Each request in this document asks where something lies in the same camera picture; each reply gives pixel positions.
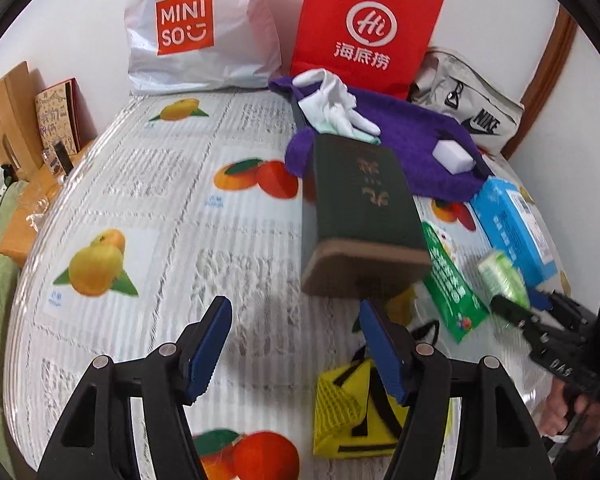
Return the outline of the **person's right hand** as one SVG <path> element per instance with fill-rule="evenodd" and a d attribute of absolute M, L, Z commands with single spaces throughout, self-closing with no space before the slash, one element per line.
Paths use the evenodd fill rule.
<path fill-rule="evenodd" d="M 583 445 L 587 446 L 588 441 L 595 441 L 600 437 L 600 404 L 591 401 L 587 396 L 577 396 L 576 400 L 568 401 L 566 384 L 558 378 L 553 378 L 538 423 L 540 434 L 549 437 L 562 434 L 569 424 L 570 413 L 584 415 L 584 422 L 573 439 L 579 438 Z"/>

